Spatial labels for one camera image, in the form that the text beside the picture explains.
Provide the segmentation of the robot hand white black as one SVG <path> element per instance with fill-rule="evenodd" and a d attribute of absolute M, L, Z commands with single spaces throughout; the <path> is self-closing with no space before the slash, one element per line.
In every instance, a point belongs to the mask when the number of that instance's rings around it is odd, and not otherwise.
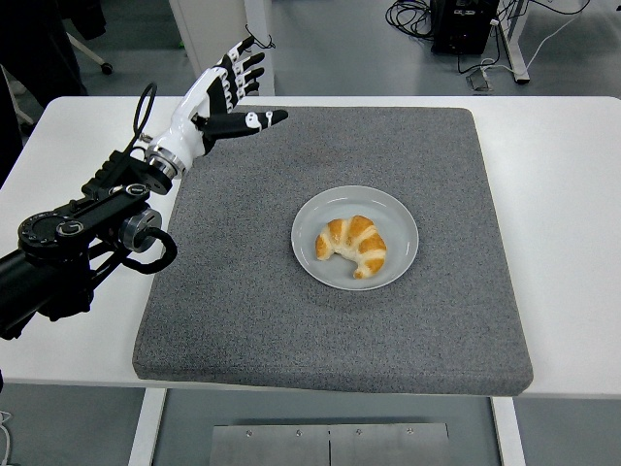
<path fill-rule="evenodd" d="M 236 113 L 235 107 L 259 88 L 265 54 L 245 56 L 255 43 L 249 36 L 231 48 L 190 87 L 171 117 L 169 128 L 147 147 L 146 161 L 168 165 L 176 174 L 208 153 L 220 139 L 256 134 L 288 118 L 285 110 Z"/>

